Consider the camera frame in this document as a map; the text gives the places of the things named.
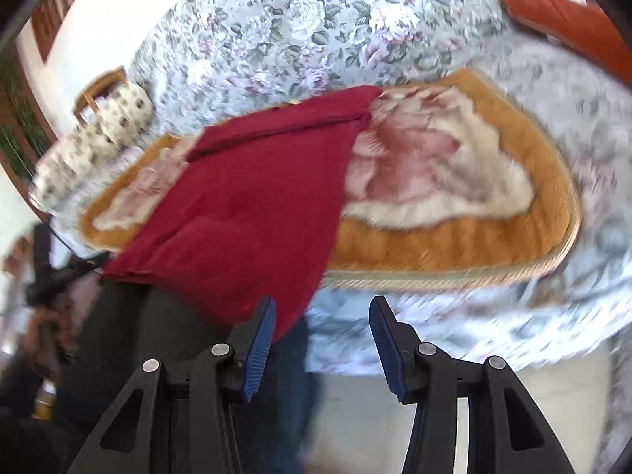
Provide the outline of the dark red long-sleeve shirt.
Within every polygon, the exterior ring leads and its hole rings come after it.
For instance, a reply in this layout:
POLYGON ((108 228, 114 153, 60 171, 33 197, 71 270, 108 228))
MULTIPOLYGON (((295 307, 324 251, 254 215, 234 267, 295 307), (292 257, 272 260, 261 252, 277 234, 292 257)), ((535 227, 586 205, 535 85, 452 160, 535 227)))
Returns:
POLYGON ((286 334, 325 273, 352 146, 379 93, 360 86, 208 127, 105 277, 178 294, 224 325, 270 296, 286 334))

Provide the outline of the person's dark trousers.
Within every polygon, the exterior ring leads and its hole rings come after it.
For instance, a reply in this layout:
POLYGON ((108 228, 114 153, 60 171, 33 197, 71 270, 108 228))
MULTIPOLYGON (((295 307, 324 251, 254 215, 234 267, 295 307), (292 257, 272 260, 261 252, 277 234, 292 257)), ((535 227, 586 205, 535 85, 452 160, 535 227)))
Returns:
POLYGON ((318 381, 308 326, 280 338, 265 297, 234 326, 173 294, 106 282, 62 369, 53 414, 33 415, 43 382, 21 350, 1 381, 6 473, 300 473, 318 381))

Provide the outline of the cream patterned cushion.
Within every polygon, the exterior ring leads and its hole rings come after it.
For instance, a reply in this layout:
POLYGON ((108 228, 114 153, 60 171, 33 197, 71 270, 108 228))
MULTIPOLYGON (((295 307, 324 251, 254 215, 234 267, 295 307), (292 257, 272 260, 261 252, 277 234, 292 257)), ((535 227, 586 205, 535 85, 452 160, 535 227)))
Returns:
POLYGON ((35 165, 31 203, 51 213, 90 172, 116 157, 120 149, 98 124, 75 127, 52 146, 35 165))
POLYGON ((152 102, 140 85, 126 81, 113 89, 98 110, 103 133, 119 148, 129 146, 153 120, 152 102))

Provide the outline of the green plant planter ledge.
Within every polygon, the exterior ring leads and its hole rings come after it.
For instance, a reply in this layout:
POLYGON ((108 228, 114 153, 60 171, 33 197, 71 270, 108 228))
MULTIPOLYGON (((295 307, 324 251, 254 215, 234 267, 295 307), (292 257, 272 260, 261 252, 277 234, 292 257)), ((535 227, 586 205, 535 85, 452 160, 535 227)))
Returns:
POLYGON ((1 158, 28 187, 35 166, 55 142, 14 46, 1 53, 1 158))

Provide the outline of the wooden side chair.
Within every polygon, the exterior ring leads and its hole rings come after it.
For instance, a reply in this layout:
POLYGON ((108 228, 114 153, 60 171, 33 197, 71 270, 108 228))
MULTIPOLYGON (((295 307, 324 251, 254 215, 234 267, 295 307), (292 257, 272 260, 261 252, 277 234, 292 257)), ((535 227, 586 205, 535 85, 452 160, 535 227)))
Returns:
POLYGON ((105 96, 109 95, 109 92, 113 89, 113 87, 116 87, 121 83, 125 83, 127 80, 128 76, 126 76, 125 68, 123 66, 119 66, 118 69, 108 71, 100 77, 92 80, 87 87, 84 87, 84 89, 81 90, 75 100, 73 116, 77 122, 81 125, 86 124, 87 120, 84 117, 85 109, 89 108, 92 113, 96 115, 98 113, 98 103, 96 100, 98 98, 105 98, 105 96))

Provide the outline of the orange floral plush blanket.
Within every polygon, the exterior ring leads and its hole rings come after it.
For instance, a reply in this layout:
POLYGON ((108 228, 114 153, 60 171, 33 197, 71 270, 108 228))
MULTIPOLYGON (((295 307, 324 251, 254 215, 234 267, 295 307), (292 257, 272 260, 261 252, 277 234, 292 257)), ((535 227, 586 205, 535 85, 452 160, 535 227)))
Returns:
MULTIPOLYGON (((581 226, 581 204, 562 156, 534 121, 469 70, 376 88, 319 285, 452 289, 559 266, 581 226)), ((119 255, 201 136, 158 139, 89 205, 80 223, 87 241, 119 255)))

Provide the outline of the wooden window shutter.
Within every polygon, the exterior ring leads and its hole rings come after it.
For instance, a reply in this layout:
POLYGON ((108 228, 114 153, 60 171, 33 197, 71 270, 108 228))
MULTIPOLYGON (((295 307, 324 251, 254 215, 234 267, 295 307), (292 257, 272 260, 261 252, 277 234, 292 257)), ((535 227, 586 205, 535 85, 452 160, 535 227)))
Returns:
POLYGON ((46 62, 64 18, 75 0, 43 0, 31 15, 36 46, 46 62))

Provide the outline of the floral blue sofa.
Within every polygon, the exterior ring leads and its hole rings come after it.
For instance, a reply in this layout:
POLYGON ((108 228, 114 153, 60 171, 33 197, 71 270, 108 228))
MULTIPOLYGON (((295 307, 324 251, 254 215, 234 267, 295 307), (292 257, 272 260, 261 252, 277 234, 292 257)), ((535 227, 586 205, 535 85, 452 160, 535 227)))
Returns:
POLYGON ((631 92, 550 39, 517 28, 499 0, 76 0, 49 55, 18 51, 57 133, 96 76, 124 66, 154 101, 157 131, 197 126, 360 83, 481 72, 550 134, 584 219, 553 274, 525 284, 403 293, 390 304, 454 356, 514 369, 606 344, 631 322, 631 92))

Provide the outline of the orange velvet cushion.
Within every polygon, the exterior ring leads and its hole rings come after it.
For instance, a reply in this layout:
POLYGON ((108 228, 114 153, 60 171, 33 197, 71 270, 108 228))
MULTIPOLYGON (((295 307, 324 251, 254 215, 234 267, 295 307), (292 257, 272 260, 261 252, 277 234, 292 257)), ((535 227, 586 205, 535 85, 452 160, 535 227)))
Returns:
POLYGON ((631 49, 606 14, 572 0, 502 0, 509 16, 596 63, 631 87, 631 49))

